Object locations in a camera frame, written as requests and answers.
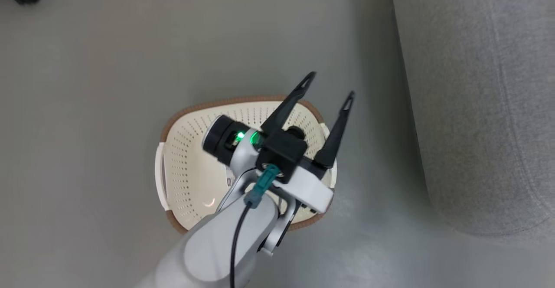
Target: basket rim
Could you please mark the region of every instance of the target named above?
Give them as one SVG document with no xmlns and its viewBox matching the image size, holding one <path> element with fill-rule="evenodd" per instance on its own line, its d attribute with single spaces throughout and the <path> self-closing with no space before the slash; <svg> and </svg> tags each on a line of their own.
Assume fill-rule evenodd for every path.
<svg viewBox="0 0 555 288">
<path fill-rule="evenodd" d="M 241 104 L 241 103 L 244 103 L 244 102 L 282 101 L 285 98 L 286 98 L 286 95 L 256 96 L 256 97 L 249 97 L 249 98 L 229 98 L 229 99 L 224 99 L 224 100 L 206 102 L 204 104 L 199 104 L 199 105 L 196 105 L 196 106 L 191 106 L 191 107 L 185 108 L 185 109 L 177 112 L 176 114 L 174 114 L 168 120 L 168 123 L 164 126 L 164 128 L 162 130 L 162 133 L 161 133 L 161 136 L 160 136 L 160 142 L 165 143 L 167 138 L 168 138 L 168 134 L 169 134 L 170 130 L 172 129 L 173 124 L 175 124 L 175 122 L 177 122 L 177 120 L 179 120 L 179 118 L 181 118 L 182 116 L 184 116 L 186 114 L 190 114 L 191 112 L 195 112 L 195 111 L 198 111 L 198 110 L 204 110 L 204 109 L 207 109 L 207 108 L 214 108 L 214 107 L 218 107 L 218 106 L 226 106 L 226 105 L 231 105 L 231 104 Z M 299 100 L 298 103 L 301 104 L 302 106 L 305 106 L 313 114 L 313 116 L 316 118 L 316 120 L 318 121 L 319 124 L 323 123 L 322 115 L 320 114 L 318 109 L 313 106 L 313 104 L 311 104 L 307 100 Z M 328 209 L 331 206 L 332 202 L 333 202 L 333 197 L 331 199 L 330 205 L 328 206 Z M 301 229 L 303 227 L 313 225 L 314 223 L 319 221 L 325 214 L 326 213 L 320 213 L 320 214 L 314 215 L 310 219 L 306 219 L 304 221 L 297 222 L 297 223 L 292 223 L 289 226 L 289 228 L 287 229 L 287 231 L 293 231 L 295 229 Z M 168 220 L 170 221 L 172 226 L 179 233 L 185 234 L 185 233 L 188 232 L 188 229 L 183 227 L 179 223 L 179 221 L 176 219 L 172 210 L 170 210 L 170 209 L 167 210 L 166 211 L 166 216 L 168 217 Z"/>
</svg>

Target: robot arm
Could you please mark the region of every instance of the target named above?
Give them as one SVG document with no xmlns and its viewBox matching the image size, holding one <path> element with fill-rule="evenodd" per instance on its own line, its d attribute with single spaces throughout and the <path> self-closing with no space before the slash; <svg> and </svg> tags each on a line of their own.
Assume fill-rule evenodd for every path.
<svg viewBox="0 0 555 288">
<path fill-rule="evenodd" d="M 323 148 L 314 160 L 308 159 L 304 156 L 307 144 L 303 131 L 295 127 L 284 131 L 282 126 L 314 77 L 311 72 L 297 85 L 262 124 L 261 131 L 224 115 L 212 122 L 202 148 L 228 165 L 236 180 L 216 213 L 197 223 L 136 288 L 243 288 L 254 272 L 256 253 L 273 254 L 301 205 L 317 213 L 327 210 L 333 191 L 321 179 L 333 166 L 354 94 L 351 92 L 343 104 Z M 258 205 L 252 205 L 252 196 L 245 193 L 270 165 L 279 169 L 268 190 L 287 203 L 282 215 L 263 192 Z M 236 229 L 235 268 L 231 270 Z"/>
</svg>

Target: perforated basket wall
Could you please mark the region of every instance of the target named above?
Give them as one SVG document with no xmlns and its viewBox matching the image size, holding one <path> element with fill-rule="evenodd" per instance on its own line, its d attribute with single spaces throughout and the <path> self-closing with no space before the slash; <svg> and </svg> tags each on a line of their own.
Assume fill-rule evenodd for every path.
<svg viewBox="0 0 555 288">
<path fill-rule="evenodd" d="M 182 110 L 169 120 L 157 151 L 157 188 L 168 219 L 180 233 L 186 233 L 205 215 L 214 213 L 234 181 L 227 167 L 202 150 L 202 138 L 212 121 L 224 114 L 259 130 L 283 98 L 285 96 L 212 102 Z M 303 129 L 308 144 L 305 156 L 313 158 L 329 134 L 321 115 L 309 102 L 301 101 L 284 128 L 291 125 Z M 334 167 L 322 182 L 333 189 L 335 178 Z M 285 202 L 268 194 L 284 211 Z M 310 225 L 322 216 L 301 208 L 289 230 Z"/>
</svg>

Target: teal connector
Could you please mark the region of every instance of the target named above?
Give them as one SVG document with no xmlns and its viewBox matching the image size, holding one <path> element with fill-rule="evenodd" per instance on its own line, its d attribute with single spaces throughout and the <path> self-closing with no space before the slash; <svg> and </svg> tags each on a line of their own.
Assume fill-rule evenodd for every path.
<svg viewBox="0 0 555 288">
<path fill-rule="evenodd" d="M 246 194 L 244 199 L 245 205 L 250 203 L 252 209 L 256 209 L 262 200 L 264 193 L 272 186 L 272 182 L 276 176 L 281 173 L 280 169 L 275 165 L 268 165 L 262 172 L 262 175 L 256 181 L 254 188 Z"/>
</svg>

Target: gray floor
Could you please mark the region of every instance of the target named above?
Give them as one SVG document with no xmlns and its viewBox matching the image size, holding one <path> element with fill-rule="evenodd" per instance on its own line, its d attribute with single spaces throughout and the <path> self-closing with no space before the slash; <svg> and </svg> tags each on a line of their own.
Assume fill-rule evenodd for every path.
<svg viewBox="0 0 555 288">
<path fill-rule="evenodd" d="M 181 108 L 357 101 L 331 211 L 261 256 L 250 288 L 553 287 L 546 253 L 458 235 L 411 142 L 390 0 L 0 0 L 0 286 L 130 287 L 175 241 L 154 188 Z"/>
</svg>

